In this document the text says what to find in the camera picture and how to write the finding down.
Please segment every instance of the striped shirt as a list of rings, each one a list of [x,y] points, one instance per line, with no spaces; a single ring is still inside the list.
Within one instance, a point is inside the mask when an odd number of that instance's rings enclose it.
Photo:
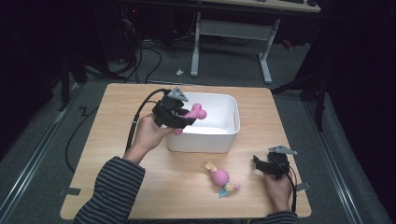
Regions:
[[[92,197],[78,211],[73,223],[125,223],[145,172],[141,166],[119,157],[108,161],[96,177]],[[274,213],[263,219],[263,224],[276,223],[295,224],[299,219],[292,212]]]

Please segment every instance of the wooden table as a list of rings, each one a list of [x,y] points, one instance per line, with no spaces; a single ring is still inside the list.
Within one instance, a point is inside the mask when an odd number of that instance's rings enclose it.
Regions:
[[[61,211],[64,219],[73,219],[93,194],[96,176],[105,162],[122,156],[134,114],[144,99],[159,88],[175,86],[110,84],[92,125],[70,188],[80,194],[67,195]],[[235,98],[241,130],[228,153],[185,153],[166,148],[166,139],[142,160],[147,173],[137,195],[130,218],[244,218],[265,217],[273,212],[263,175],[255,169],[253,155],[264,160],[269,147],[289,147],[288,139],[271,92],[265,88],[181,86],[184,92],[228,94]],[[152,100],[163,97],[158,93]],[[150,113],[147,104],[141,117]],[[290,165],[300,176],[294,158]],[[231,182],[242,189],[219,198],[219,187],[210,179],[204,165],[213,161],[227,170]],[[308,217],[311,208],[304,191],[298,192],[297,214]]]

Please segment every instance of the hand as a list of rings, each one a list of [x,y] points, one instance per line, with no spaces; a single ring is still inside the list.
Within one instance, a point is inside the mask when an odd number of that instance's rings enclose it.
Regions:
[[[173,128],[158,127],[154,120],[153,114],[139,119],[134,141],[123,157],[125,160],[139,164],[149,151],[157,147],[166,135],[174,131]]]
[[[289,198],[293,191],[291,183],[286,175],[278,180],[272,175],[264,174],[268,196],[271,199],[275,212],[290,211]]]

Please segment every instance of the white plastic bin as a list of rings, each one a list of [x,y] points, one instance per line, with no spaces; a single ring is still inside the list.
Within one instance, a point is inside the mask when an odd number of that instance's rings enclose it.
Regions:
[[[197,119],[183,130],[183,134],[166,136],[172,151],[225,153],[233,145],[240,130],[238,106],[230,95],[184,92],[188,102],[183,108],[191,110],[193,104],[201,104],[206,119]]]

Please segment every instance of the black cable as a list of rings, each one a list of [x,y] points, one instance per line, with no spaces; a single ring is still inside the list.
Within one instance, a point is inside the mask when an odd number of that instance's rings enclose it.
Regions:
[[[125,67],[123,67],[123,68],[121,68],[121,69],[119,69],[117,71],[108,70],[108,73],[117,76],[117,75],[119,75],[121,73],[124,73],[124,72],[130,70],[132,67],[134,67],[135,66],[135,62],[136,62],[136,57],[134,55],[132,55],[130,60],[129,60],[129,62],[128,62],[128,64]],[[103,75],[103,73],[101,73],[101,72],[92,71],[87,66],[84,66],[84,69],[85,69],[85,71],[87,73],[95,75],[95,76],[102,76]]]
[[[218,43],[218,45],[217,46],[215,46],[214,48],[205,48],[203,45],[202,45],[202,43],[200,43],[200,48],[201,49],[218,49],[219,47],[221,47],[222,46],[222,44],[223,44],[223,38],[221,38],[220,36],[207,36],[206,37],[206,39],[219,39],[219,43]]]
[[[142,49],[140,48],[140,58],[139,58],[139,63],[134,67],[134,70],[129,74],[129,76],[127,78],[125,78],[124,83],[127,83],[129,78],[134,74],[134,72],[136,71],[136,69],[139,67],[139,65],[142,63]]]
[[[296,175],[296,173],[294,172],[293,168],[291,168],[291,166],[289,166],[289,167],[290,167],[290,169],[293,171],[293,174],[294,174],[294,182],[297,184],[297,175]]]
[[[134,138],[134,130],[136,129],[136,124],[139,121],[139,116],[140,116],[140,112],[142,111],[143,107],[145,106],[145,104],[149,101],[149,99],[151,98],[151,96],[153,96],[154,94],[158,93],[158,92],[169,92],[169,90],[166,89],[158,89],[156,91],[153,91],[152,93],[150,93],[148,95],[148,97],[146,97],[145,101],[143,101],[143,103],[139,106],[139,109],[137,109],[136,114],[134,115],[134,120],[132,121],[132,126],[131,126],[131,130],[129,131],[129,135],[128,135],[128,141],[126,143],[126,148],[125,151],[128,150],[131,147],[132,144],[132,139]]]
[[[137,67],[134,68],[134,81],[136,84],[140,84],[139,74],[137,73]]]
[[[147,49],[147,50],[151,50],[151,51],[157,53],[158,56],[160,56],[160,60],[158,61],[157,65],[146,75],[145,84],[148,84],[149,76],[152,74],[152,72],[155,71],[155,69],[157,69],[160,66],[161,61],[163,60],[163,56],[161,56],[161,53],[159,53],[157,50],[155,50],[155,49]]]
[[[197,17],[197,12],[195,12],[195,13],[194,13],[194,16],[192,17],[192,22],[191,22],[190,29],[189,29],[189,30],[187,31],[187,33],[186,33],[185,35],[183,35],[182,37],[177,38],[177,39],[174,39],[174,43],[176,43],[176,41],[178,41],[178,40],[182,40],[182,39],[190,38],[190,37],[194,36],[194,35],[190,35],[190,33],[191,33],[192,28],[194,27],[196,17]]]
[[[283,173],[286,175],[286,177],[288,178],[288,180],[291,183],[291,187],[293,188],[293,199],[292,199],[292,202],[291,202],[291,212],[295,213],[296,212],[296,203],[297,203],[296,186],[294,185],[293,180],[291,179],[290,175],[282,168],[282,166],[276,160],[274,160],[274,162],[279,166],[279,168],[283,171]]]
[[[90,115],[93,114],[93,112],[95,112],[97,109],[99,108],[99,106],[97,106],[93,111],[91,111],[91,113],[89,113],[77,126],[77,128],[73,131],[72,135],[70,136],[67,145],[66,145],[66,149],[64,151],[64,158],[66,160],[66,164],[69,167],[69,169],[74,173],[76,170],[73,169],[73,167],[70,165],[69,159],[68,159],[68,151],[69,151],[69,147],[70,147],[70,143],[72,142],[76,132],[78,131],[78,129],[81,127],[81,125],[84,123],[84,121],[90,117]]]

